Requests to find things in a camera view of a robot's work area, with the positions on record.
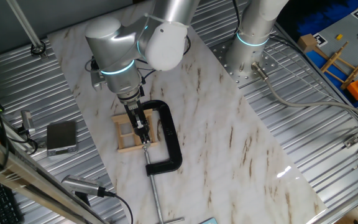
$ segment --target black wire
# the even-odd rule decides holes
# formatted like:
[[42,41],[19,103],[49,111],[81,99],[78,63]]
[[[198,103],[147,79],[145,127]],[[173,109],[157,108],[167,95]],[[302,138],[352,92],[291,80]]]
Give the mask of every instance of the black wire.
[[151,72],[149,72],[147,75],[145,75],[144,79],[146,79],[149,75],[151,75],[153,72],[155,72],[155,69],[153,69]]
[[37,152],[38,150],[38,143],[36,141],[34,141],[33,139],[31,139],[29,136],[27,136],[27,139],[25,141],[19,141],[13,138],[9,138],[11,141],[17,142],[17,143],[21,143],[21,144],[25,144],[25,143],[32,143],[33,144],[33,148],[34,150],[29,154],[30,156],[33,155],[35,152]]
[[234,10],[236,11],[236,16],[237,16],[237,27],[236,27],[236,30],[234,31],[234,36],[235,36],[236,33],[239,31],[239,27],[240,27],[240,13],[239,13],[239,8],[237,7],[236,0],[232,0],[232,1],[233,1],[233,5],[234,5]]
[[128,205],[128,203],[118,195],[116,195],[115,197],[118,198],[120,201],[122,201],[127,206],[128,210],[129,210],[129,214],[131,215],[131,224],[134,224],[134,216],[132,214],[132,210],[131,210],[130,206]]
[[302,52],[298,47],[295,47],[293,44],[290,44],[289,43],[289,40],[283,38],[283,37],[280,37],[280,36],[277,36],[277,35],[273,35],[273,36],[270,36],[269,39],[271,40],[275,40],[276,42],[279,42],[279,43],[282,43],[288,47],[291,47],[292,49],[296,50],[298,53],[300,54],[304,54],[304,52]]
[[147,63],[146,61],[143,61],[141,59],[136,59],[138,62],[142,62],[142,63],[145,63],[146,65],[148,65],[149,63]]
[[146,70],[146,71],[151,71],[151,70],[154,70],[154,68],[137,68],[139,70]]
[[186,39],[187,39],[187,49],[185,51],[185,53],[183,53],[183,55],[187,54],[187,52],[189,52],[190,47],[191,47],[191,41],[188,35],[186,35]]
[[105,194],[105,196],[115,197],[115,198],[118,198],[118,200],[122,201],[128,208],[129,214],[131,215],[131,224],[134,224],[134,216],[132,215],[132,210],[131,210],[130,206],[128,205],[128,203],[124,199],[122,199],[120,196],[118,196],[112,192],[105,191],[104,194]]

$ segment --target ribbed metal surface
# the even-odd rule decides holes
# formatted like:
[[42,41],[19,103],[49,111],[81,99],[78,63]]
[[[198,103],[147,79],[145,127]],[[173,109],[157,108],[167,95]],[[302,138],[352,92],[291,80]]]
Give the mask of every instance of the ribbed metal surface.
[[[48,124],[76,121],[79,145],[76,154],[47,157],[45,150],[40,150],[32,158],[59,181],[68,174],[79,175],[98,179],[105,188],[114,191],[56,56],[48,40],[44,42],[49,56],[46,60],[32,56],[29,46],[0,55],[0,104],[6,109],[4,116],[18,128],[20,111],[30,110],[37,132],[32,138],[37,142],[45,141]],[[25,223],[71,223],[22,195],[16,194],[15,198]],[[105,220],[127,223],[118,199],[91,197],[89,201]]]
[[[242,12],[247,1],[240,0],[238,3]],[[231,0],[201,0],[191,25],[211,47],[230,39],[236,23]],[[77,154],[49,158],[45,157],[45,152],[39,152],[33,158],[58,180],[67,174],[93,179],[99,177],[107,188],[113,189],[60,66],[48,41],[45,43],[50,56],[46,61],[30,56],[29,47],[0,56],[0,102],[6,107],[6,118],[19,126],[20,110],[31,110],[37,127],[34,136],[37,141],[44,141],[48,123],[76,120],[80,144]],[[294,50],[272,41],[267,45],[271,47],[268,53],[288,69],[321,91],[325,86],[325,93],[336,96],[325,79],[312,72]],[[287,100],[329,100],[282,68],[271,74],[270,79],[278,94]],[[343,145],[348,136],[358,131],[358,122],[347,111],[329,106],[286,107],[277,103],[261,80],[247,84],[242,90],[251,107],[329,209],[336,208],[358,192],[357,145],[350,149]],[[25,214],[26,223],[67,222],[20,195],[16,195],[16,198]],[[104,218],[119,219],[124,216],[121,206],[114,199],[94,197],[91,204]]]
[[[340,99],[330,84],[293,49],[270,40],[265,50],[310,85]],[[332,100],[282,67],[271,72],[269,79],[277,93],[288,101],[307,103]],[[332,106],[287,107],[272,96],[261,79],[248,83],[241,90],[330,210],[358,193],[358,144],[347,149],[343,143],[358,132],[358,122],[346,110]],[[352,204],[353,207],[356,205],[358,199]]]
[[[237,0],[240,15],[249,2]],[[227,41],[237,26],[232,0],[201,0],[191,26],[208,47]]]

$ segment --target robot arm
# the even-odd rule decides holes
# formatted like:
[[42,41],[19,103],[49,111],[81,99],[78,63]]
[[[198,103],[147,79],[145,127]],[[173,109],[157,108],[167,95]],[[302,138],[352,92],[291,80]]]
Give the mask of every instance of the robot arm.
[[124,27],[113,17],[93,21],[85,36],[109,89],[125,106],[135,133],[150,142],[149,124],[140,103],[141,79],[134,64],[144,58],[156,70],[176,67],[185,48],[187,28],[200,0],[155,0],[146,14]]

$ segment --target black c-clamp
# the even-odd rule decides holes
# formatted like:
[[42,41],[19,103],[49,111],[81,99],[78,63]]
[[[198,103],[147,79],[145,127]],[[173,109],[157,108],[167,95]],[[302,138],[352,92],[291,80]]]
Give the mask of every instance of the black c-clamp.
[[151,100],[143,103],[142,106],[143,110],[153,109],[158,111],[169,154],[169,160],[167,161],[146,165],[147,176],[163,174],[179,169],[183,159],[181,157],[177,131],[168,105],[161,100]]

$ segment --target white marble board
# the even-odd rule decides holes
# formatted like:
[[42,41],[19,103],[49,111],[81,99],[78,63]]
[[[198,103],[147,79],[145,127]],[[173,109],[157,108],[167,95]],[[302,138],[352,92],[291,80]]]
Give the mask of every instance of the white marble board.
[[[105,16],[128,25],[151,5],[148,1]],[[106,86],[96,92],[84,70],[92,56],[84,37],[87,23],[50,34],[49,41],[117,194],[134,212],[134,223],[157,223],[144,153],[117,152],[111,116],[123,114],[124,107]],[[142,98],[169,105],[183,155],[177,171],[155,177],[164,219],[185,217],[184,223],[194,224],[211,217],[219,224],[307,223],[326,209],[324,203],[209,48],[192,28],[188,35],[190,51],[173,70],[149,76]],[[152,162],[167,158],[157,122],[155,116],[161,143],[149,149]]]

